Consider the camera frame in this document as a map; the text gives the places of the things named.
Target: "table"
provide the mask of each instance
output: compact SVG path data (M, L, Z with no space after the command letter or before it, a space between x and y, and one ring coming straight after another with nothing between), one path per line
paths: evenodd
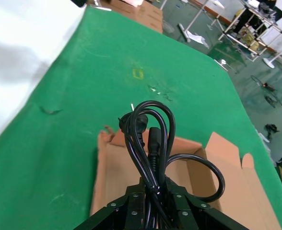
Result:
M85 220L99 131L118 129L131 103L149 99L173 111L177 136L206 145L216 131L241 156L251 152L282 226L280 179L227 73L210 57L122 15L87 8L0 136L0 229L10 223L11 230L71 230Z
M181 23L179 23L178 27L181 30L181 33L184 35L187 42L191 41L191 39L189 38L189 35L188 35L188 30L193 25L193 23L196 21L198 16L202 13L202 11L205 9L205 6L209 1L211 1L213 4L219 6L220 8L224 9L224 6L218 0L205 0L204 4L201 6L198 13L194 16L194 18L192 19L190 24L187 26L187 28L184 28L184 26Z
M219 22L219 15L218 17L216 18L217 19L217 22L222 30L222 34L221 36L219 37L219 41L224 37L224 36L227 36L229 39L231 39L232 41L235 41L236 43L238 43L239 45L243 46L244 48L248 49L250 52L252 52L255 57L253 59L250 59L251 61L255 61L260 55L262 55L267 49L268 47L274 42L276 41L276 39L282 34L282 29L275 23L275 22L272 22L271 20L268 20L265 16L262 15L262 13L260 13L257 9L253 8L251 5L249 5L245 0L239 0L243 5L244 5L244 9L234 18L234 20L231 22L231 24L226 28L224 29L221 25L221 23ZM263 36L265 34L265 32L272 28L276 31L279 32L279 34L277 36L275 36L275 38L273 38L269 44L265 44L263 41L259 40L258 38L255 38L255 40L249 45L247 46L246 44L240 42L238 39L236 39L235 37L233 37L232 35L228 34L227 32L232 28L232 26L234 25L234 23L239 19L239 17L245 12L245 11L250 11L253 13L253 15L251 16L251 18L248 20L248 22L254 17L258 17L262 20L262 25L264 25L265 23L268 24L269 26L267 27L267 29L262 32L260 35L259 35L259 38L261 38L261 36ZM260 52L257 52L257 51L254 51L252 50L250 47L255 43L255 42L259 42L259 44L261 44L262 46L264 46L264 49L261 50Z

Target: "white paper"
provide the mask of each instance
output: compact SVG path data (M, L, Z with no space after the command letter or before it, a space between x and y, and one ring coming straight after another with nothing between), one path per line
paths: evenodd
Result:
M187 31L187 35L191 40L193 40L197 43L203 44L206 48L209 48L209 46L205 42L205 38L203 38L202 36L194 35L190 31Z
M70 0L0 1L0 134L77 28Z

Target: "coiled cable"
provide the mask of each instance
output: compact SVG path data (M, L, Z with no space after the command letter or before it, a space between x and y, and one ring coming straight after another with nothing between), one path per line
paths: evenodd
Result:
M163 117L157 111L148 107L159 108L167 115L169 120L169 132ZM143 148L144 143L142 141L142 132L144 132L146 125L140 126L140 116L145 114L153 116L160 126L161 144L158 158L148 157ZM125 143L129 155L136 165L146 186L146 207L144 215L145 229L156 228L157 223L159 227L163 228L174 227L172 220L170 216L168 216L164 207L165 196L163 194L165 188L165 169L168 164L173 161L179 159L189 159L206 165L217 176L219 188L215 194L209 197L198 197L198 199L204 202L212 202L221 197L224 192L225 181L219 169L211 162L202 157L191 154L176 154L170 157L175 138L175 118L167 106L158 101L145 101L139 104L133 112L126 114L119 120L120 128L125 136Z

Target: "box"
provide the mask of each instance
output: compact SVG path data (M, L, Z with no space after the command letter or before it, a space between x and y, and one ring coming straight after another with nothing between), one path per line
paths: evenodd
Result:
M145 25L162 34L163 13L157 7L147 1L143 1L141 6L133 7L120 0L101 1L103 7L110 8L125 17L128 17L142 25Z
M122 10L122 11L125 11L125 12L135 12L137 13L139 8L138 7L134 7L132 5L129 5L123 1L120 1L120 0L111 0L109 2L110 5Z
M143 133L147 143L148 131ZM171 155L196 154L215 164L225 178L225 192L210 205L251 230L280 230L281 227L254 169L253 158L246 154L242 164L238 147L216 133L206 149L201 144L175 138ZM218 188L215 175L195 161L178 160L166 169L179 186L190 194L210 196ZM102 131L98 137L98 167L91 214L125 194L127 186L138 184L140 174L125 147L124 134L110 135Z

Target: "cardboard boxes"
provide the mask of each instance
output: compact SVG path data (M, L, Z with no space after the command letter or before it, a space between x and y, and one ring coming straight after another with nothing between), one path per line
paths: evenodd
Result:
M125 194L127 186L139 183L139 172L125 147L120 131L110 136L102 131L98 138L98 168L92 211ZM143 134L147 143L148 132ZM242 163L239 149L216 133L211 135L206 149L201 144L176 137L171 155L196 154L215 164L225 178L223 196L210 205L251 230L280 230L281 227L254 169L253 158L246 154ZM190 194L210 196L218 188L215 175L195 161L178 160L166 169L166 175L184 186Z
M143 24L162 34L163 13L157 7L143 1L141 6L134 7L120 0L102 1L102 5L111 8L140 24Z

